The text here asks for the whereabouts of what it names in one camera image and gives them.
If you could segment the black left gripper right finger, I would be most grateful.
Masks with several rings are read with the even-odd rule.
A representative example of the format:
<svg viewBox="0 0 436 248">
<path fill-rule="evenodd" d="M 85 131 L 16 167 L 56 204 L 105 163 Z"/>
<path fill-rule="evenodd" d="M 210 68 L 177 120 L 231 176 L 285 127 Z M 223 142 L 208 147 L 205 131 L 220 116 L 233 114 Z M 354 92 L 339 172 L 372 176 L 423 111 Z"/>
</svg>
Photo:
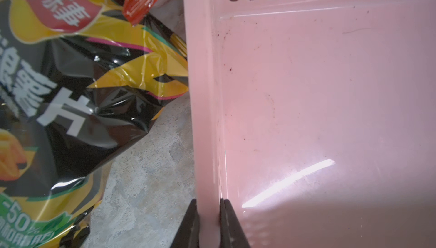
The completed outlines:
<svg viewBox="0 0 436 248">
<path fill-rule="evenodd" d="M 220 247 L 251 248 L 228 199 L 220 199 Z"/>
</svg>

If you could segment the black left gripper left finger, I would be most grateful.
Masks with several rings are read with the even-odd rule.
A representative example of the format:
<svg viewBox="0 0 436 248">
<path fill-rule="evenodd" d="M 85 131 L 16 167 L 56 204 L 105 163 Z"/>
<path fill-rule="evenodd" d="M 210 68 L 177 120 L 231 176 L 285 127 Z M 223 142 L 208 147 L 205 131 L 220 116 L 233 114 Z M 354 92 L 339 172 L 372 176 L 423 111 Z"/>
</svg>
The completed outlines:
<svg viewBox="0 0 436 248">
<path fill-rule="evenodd" d="M 174 236 L 170 248 L 199 248 L 200 219 L 197 200 L 193 199 Z"/>
</svg>

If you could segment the pink plastic basket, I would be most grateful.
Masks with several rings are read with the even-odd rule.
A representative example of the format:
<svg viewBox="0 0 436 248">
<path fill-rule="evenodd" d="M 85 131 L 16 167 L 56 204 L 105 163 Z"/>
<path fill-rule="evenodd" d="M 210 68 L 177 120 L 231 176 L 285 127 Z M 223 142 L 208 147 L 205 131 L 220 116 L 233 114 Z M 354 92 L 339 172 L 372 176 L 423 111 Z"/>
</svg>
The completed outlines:
<svg viewBox="0 0 436 248">
<path fill-rule="evenodd" d="M 184 0 L 199 244 L 436 245 L 436 0 Z"/>
</svg>

